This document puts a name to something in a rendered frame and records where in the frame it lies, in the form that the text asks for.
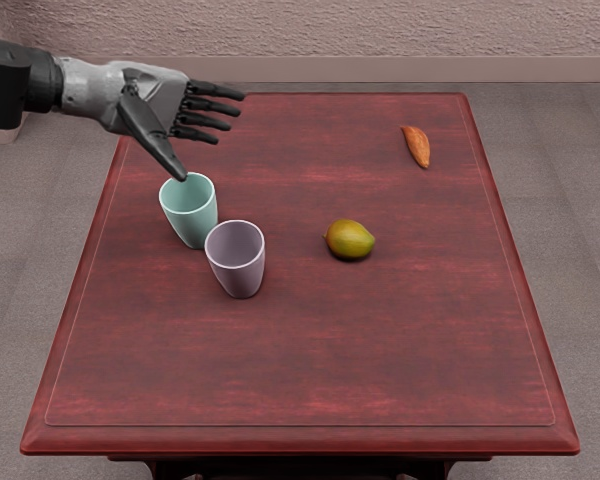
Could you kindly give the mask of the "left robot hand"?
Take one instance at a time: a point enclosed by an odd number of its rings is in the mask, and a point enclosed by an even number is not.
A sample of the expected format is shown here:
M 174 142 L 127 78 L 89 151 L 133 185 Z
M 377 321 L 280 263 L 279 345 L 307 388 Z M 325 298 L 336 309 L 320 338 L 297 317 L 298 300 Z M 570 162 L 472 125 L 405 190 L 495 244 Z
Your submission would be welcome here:
M 229 131 L 231 126 L 209 112 L 237 117 L 240 110 L 221 99 L 242 101 L 232 88 L 194 80 L 185 73 L 131 61 L 94 65 L 64 57 L 60 110 L 97 121 L 110 133 L 134 138 L 172 178 L 183 182 L 187 169 L 177 158 L 171 138 L 215 145 L 206 128 Z

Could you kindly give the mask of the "mint green cup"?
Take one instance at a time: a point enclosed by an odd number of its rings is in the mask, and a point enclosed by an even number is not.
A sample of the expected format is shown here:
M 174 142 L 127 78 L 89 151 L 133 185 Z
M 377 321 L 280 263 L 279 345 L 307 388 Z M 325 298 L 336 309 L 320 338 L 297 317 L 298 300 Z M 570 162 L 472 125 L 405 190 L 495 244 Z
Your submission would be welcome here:
M 189 172 L 184 182 L 169 179 L 161 186 L 160 206 L 178 237 L 191 249 L 203 249 L 218 223 L 216 189 L 205 175 Z

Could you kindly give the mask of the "lilac cup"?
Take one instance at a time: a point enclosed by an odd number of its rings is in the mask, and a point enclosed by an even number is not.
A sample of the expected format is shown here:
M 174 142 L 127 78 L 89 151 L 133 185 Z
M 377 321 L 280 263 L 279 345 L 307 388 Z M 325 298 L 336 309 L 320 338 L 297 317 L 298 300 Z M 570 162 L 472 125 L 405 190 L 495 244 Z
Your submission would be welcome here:
M 210 231 L 204 251 L 217 281 L 231 297 L 245 299 L 258 292 L 265 246 L 263 232 L 246 220 L 227 220 Z

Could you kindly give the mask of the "green orange mango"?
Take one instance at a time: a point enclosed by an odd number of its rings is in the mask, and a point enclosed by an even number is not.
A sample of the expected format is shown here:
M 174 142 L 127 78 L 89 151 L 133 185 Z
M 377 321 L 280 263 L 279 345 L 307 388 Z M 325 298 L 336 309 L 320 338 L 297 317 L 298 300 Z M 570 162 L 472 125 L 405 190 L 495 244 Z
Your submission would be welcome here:
M 341 260 L 360 260 L 373 250 L 375 237 L 359 222 L 351 219 L 333 221 L 323 234 L 330 252 Z

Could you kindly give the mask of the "orange sweet potato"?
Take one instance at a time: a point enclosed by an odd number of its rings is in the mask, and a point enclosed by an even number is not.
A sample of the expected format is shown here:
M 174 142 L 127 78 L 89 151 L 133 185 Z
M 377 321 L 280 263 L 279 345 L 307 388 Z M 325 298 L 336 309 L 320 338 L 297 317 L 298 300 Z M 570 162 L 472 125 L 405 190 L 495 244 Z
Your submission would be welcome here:
M 430 166 L 430 144 L 426 134 L 415 126 L 401 126 L 407 147 L 415 162 L 423 169 Z

